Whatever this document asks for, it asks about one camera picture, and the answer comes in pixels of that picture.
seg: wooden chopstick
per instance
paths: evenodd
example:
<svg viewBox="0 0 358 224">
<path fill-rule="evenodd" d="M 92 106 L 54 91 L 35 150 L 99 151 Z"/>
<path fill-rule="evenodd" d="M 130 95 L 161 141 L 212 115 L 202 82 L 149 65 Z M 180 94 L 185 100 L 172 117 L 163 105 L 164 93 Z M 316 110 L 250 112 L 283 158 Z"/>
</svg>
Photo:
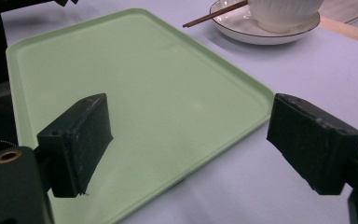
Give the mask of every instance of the wooden chopstick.
<svg viewBox="0 0 358 224">
<path fill-rule="evenodd" d="M 186 23 L 186 24 L 183 25 L 183 27 L 185 28 L 185 27 L 190 27 L 190 26 L 193 26 L 193 25 L 197 25 L 199 23 L 202 23 L 203 21 L 210 20 L 210 19 L 212 19 L 212 18 L 214 18 L 216 16 L 220 16 L 222 14 L 225 14 L 225 13 L 229 12 L 229 11 L 232 11 L 232 10 L 237 9 L 239 7 L 244 7 L 246 5 L 248 5 L 248 0 L 241 1 L 239 3 L 236 3 L 236 4 L 232 5 L 232 6 L 222 8 L 220 10 L 215 11 L 214 13 L 211 13 L 209 15 L 203 16 L 203 17 L 201 17 L 199 19 L 196 19 L 194 21 Z"/>
</svg>

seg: white bowl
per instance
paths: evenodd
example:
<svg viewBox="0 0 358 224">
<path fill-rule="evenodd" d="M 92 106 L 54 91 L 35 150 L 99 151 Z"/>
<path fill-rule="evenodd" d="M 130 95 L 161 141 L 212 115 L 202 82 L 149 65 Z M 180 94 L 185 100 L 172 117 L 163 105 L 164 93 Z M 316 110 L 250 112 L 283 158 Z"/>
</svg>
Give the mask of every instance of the white bowl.
<svg viewBox="0 0 358 224">
<path fill-rule="evenodd" d="M 210 12 L 213 13 L 238 2 L 240 2 L 240 0 L 219 0 L 211 6 Z M 215 27 L 220 32 L 241 42 L 256 45 L 279 45 L 304 37 L 318 26 L 321 18 L 319 13 L 316 13 L 305 23 L 281 34 L 261 29 L 250 13 L 248 6 L 215 17 L 213 21 Z"/>
<path fill-rule="evenodd" d="M 285 33 L 307 22 L 324 0 L 249 0 L 249 9 L 264 30 Z"/>
</svg>

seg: table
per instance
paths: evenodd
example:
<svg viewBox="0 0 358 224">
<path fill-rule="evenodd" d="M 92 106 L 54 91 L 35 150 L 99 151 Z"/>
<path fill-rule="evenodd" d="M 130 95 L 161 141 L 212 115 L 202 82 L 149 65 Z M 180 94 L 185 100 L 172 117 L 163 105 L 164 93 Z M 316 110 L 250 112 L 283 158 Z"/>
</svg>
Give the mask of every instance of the table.
<svg viewBox="0 0 358 224">
<path fill-rule="evenodd" d="M 274 91 L 304 98 L 358 129 L 358 41 L 316 28 L 297 42 L 255 46 L 222 35 L 211 21 L 182 28 L 208 13 L 213 2 L 94 0 L 66 7 L 46 3 L 4 13 L 3 21 L 12 45 L 32 35 L 142 7 Z M 267 129 L 265 124 L 122 223 L 349 223 L 351 188 L 340 196 L 319 196 L 265 140 Z"/>
</svg>

